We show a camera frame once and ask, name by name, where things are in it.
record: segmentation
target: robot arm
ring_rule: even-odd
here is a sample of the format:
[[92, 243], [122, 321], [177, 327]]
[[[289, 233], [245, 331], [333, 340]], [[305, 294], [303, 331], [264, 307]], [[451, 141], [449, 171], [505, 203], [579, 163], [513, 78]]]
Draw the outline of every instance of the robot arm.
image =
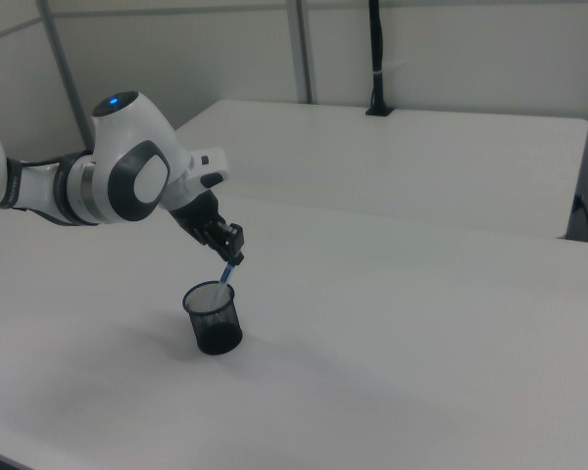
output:
[[157, 107], [130, 91], [93, 111], [93, 152], [27, 164], [0, 144], [0, 209], [31, 210], [60, 225], [141, 220], [161, 206], [203, 245], [239, 264], [239, 225], [226, 224], [211, 192], [228, 179], [222, 149], [187, 151]]

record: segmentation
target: mesh cup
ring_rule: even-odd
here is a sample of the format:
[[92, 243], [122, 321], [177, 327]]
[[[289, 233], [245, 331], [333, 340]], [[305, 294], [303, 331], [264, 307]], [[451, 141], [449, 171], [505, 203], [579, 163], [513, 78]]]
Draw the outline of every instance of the mesh cup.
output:
[[185, 294], [183, 308], [189, 313], [198, 349], [203, 353], [228, 353], [242, 341], [234, 297], [233, 288], [226, 285], [221, 290], [218, 281], [203, 282]]

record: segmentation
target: table surface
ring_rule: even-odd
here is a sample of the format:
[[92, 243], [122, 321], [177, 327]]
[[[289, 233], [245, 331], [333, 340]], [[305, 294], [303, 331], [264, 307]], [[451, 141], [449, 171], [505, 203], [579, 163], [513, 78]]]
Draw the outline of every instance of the table surface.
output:
[[223, 147], [223, 192], [501, 232], [565, 235], [588, 122], [220, 101], [177, 134]]
[[0, 454], [44, 470], [588, 469], [588, 244], [220, 195], [244, 331], [164, 211], [0, 211]]

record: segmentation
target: black cable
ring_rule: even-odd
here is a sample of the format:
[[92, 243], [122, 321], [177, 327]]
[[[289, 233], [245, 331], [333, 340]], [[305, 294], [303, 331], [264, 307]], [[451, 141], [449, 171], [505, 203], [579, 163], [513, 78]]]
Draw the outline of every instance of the black cable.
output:
[[392, 112], [383, 98], [383, 29], [379, 13], [379, 0], [368, 0], [370, 20], [370, 47], [372, 53], [372, 96], [368, 116], [388, 116]]
[[61, 162], [62, 157], [56, 157], [50, 160], [44, 160], [43, 162], [22, 162], [22, 166], [31, 167], [31, 166], [46, 166], [46, 165], [53, 165], [58, 164]]
[[583, 200], [579, 203], [579, 206], [582, 208], [584, 214], [586, 215], [586, 226], [588, 227], [588, 208], [586, 208], [586, 204], [583, 202]]

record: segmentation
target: white wall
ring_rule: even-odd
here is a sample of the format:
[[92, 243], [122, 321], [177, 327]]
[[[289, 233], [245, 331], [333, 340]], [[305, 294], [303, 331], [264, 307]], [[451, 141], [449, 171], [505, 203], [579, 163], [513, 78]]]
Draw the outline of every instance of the white wall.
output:
[[83, 148], [32, 0], [0, 0], [0, 138], [8, 156], [28, 161]]
[[174, 127], [221, 98], [304, 99], [284, 0], [54, 0], [51, 8], [87, 113], [131, 89]]
[[[318, 102], [366, 106], [368, 10], [343, 4], [309, 2]], [[588, 119], [588, 3], [393, 7], [381, 19], [385, 64], [403, 63], [384, 76], [391, 105]], [[580, 179], [588, 201], [588, 145]]]

